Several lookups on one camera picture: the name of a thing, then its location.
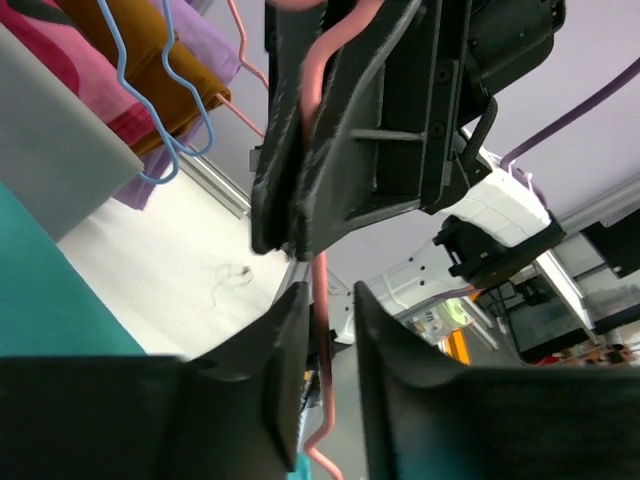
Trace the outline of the teal trousers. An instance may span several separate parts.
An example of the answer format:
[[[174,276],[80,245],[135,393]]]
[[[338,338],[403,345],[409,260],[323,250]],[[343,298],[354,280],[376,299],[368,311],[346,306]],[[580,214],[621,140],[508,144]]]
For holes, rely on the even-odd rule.
[[[1,355],[144,354],[23,205],[2,187]]]

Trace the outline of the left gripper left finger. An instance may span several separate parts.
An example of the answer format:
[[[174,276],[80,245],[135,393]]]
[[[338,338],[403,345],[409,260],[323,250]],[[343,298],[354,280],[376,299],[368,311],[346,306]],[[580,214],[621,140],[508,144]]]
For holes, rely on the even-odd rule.
[[[283,479],[296,465],[308,287],[239,333],[169,356],[1,363],[5,479]]]

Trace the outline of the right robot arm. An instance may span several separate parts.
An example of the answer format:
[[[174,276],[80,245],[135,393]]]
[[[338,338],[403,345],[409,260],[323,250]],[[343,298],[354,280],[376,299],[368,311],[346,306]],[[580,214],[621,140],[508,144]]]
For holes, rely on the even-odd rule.
[[[539,66],[561,1],[272,1],[269,123],[252,189],[259,254],[311,262],[349,233],[418,210],[445,215],[377,277],[401,312],[500,284],[563,238],[521,173],[482,151],[496,94]]]

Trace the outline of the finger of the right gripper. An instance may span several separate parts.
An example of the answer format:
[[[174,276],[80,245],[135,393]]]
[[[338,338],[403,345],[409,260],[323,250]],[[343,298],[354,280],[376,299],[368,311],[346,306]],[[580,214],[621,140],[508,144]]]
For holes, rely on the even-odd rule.
[[[319,1],[269,1],[265,7],[270,84],[268,125],[251,194],[251,244],[256,253],[279,249],[288,240],[289,213],[304,158],[301,69],[320,33],[324,12]]]
[[[292,206],[298,259],[421,206],[439,20],[437,1],[359,1],[312,44]]]

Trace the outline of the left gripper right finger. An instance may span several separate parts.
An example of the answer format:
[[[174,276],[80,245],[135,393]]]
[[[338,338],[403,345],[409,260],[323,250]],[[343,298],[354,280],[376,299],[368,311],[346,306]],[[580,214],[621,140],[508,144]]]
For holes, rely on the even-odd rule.
[[[405,328],[354,288],[373,479],[635,479],[634,367],[481,368]]]

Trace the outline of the blue hanger of grey trousers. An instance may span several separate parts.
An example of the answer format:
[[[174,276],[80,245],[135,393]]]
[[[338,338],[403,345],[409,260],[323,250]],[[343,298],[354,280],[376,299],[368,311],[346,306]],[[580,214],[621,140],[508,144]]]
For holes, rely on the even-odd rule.
[[[126,78],[126,67],[128,61],[128,51],[121,35],[116,20],[111,12],[107,1],[98,1],[97,6],[102,14],[109,33],[113,39],[116,49],[116,79],[119,85],[126,91],[135,101],[136,106],[141,108],[143,119],[149,123],[145,126],[145,132],[141,135],[142,140],[148,134],[157,134],[161,143],[168,148],[170,156],[170,168],[165,174],[149,174],[145,172],[138,173],[139,179],[150,185],[164,185],[172,181],[178,174],[179,159],[174,149],[173,137],[169,134],[161,118],[153,106],[152,102],[139,92]]]

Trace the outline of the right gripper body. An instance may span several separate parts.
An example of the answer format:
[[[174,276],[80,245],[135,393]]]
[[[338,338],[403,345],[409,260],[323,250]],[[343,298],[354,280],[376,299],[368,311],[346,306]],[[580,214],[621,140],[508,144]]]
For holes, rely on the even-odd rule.
[[[387,132],[417,139],[377,148],[377,194],[434,214],[484,174],[475,157],[498,92],[539,66],[564,24],[562,1],[421,1],[380,78]]]

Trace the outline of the pink hanger of teal trousers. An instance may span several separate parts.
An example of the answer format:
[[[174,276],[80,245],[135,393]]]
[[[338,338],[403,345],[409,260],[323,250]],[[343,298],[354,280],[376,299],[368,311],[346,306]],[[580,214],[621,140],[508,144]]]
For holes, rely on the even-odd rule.
[[[317,40],[324,32],[334,26],[337,22],[343,19],[357,4],[359,1],[319,1],[325,8],[324,15],[322,17],[322,27]],[[301,82],[300,91],[302,85],[302,73],[303,63],[301,69]],[[305,156],[306,139],[307,136],[303,131],[303,123],[301,120],[301,139],[303,154]],[[281,247],[292,256],[294,259],[306,262],[311,267],[312,275],[312,301],[314,307],[314,314],[312,318],[312,327],[316,336],[315,343],[319,351],[319,363],[320,363],[320,382],[322,392],[322,403],[324,407],[323,418],[319,427],[311,433],[305,441],[304,450],[305,453],[326,473],[333,479],[341,477],[342,473],[340,468],[324,455],[319,448],[320,442],[327,437],[333,430],[336,422],[336,411],[334,401],[334,387],[332,378],[332,366],[331,366],[331,351],[329,340],[329,293],[328,293],[328,267],[327,267],[327,249],[317,254],[315,257],[309,260],[300,260],[292,252],[292,206],[289,213],[289,231],[288,240]]]

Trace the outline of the grey trousers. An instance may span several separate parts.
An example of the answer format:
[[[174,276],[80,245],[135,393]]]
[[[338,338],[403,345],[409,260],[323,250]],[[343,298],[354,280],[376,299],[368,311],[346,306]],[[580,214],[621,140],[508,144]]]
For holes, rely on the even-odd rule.
[[[1,181],[58,241],[142,163],[9,30],[1,31]]]

